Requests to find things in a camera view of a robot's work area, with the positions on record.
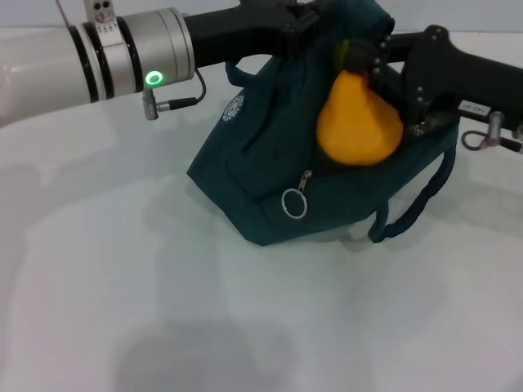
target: white table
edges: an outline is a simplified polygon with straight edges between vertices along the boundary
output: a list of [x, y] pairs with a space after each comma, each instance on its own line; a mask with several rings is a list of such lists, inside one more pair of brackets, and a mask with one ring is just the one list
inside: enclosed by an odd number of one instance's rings
[[[523, 66], [522, 35], [453, 38]], [[203, 73], [156, 122], [130, 96], [0, 130], [1, 392], [523, 390], [522, 157], [460, 149], [398, 239], [255, 247], [185, 175], [237, 92]]]

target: teal bag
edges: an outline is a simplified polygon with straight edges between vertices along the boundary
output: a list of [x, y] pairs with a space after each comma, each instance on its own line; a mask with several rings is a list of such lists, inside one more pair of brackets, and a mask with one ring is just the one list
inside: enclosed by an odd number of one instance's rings
[[[353, 37], [376, 41], [394, 24], [373, 0], [327, 0], [326, 7], [337, 11], [336, 29], [304, 56], [272, 58], [257, 75], [226, 65], [230, 83], [244, 89], [227, 106], [187, 173], [245, 239], [261, 246], [364, 221], [374, 213], [369, 238], [375, 243], [393, 238], [414, 224], [454, 168], [458, 124], [431, 132], [376, 166], [313, 176], [304, 190], [306, 216], [295, 220], [285, 212], [283, 193], [297, 188], [317, 158], [316, 121], [337, 76], [336, 42]], [[428, 186], [388, 225], [389, 200], [442, 154]]]

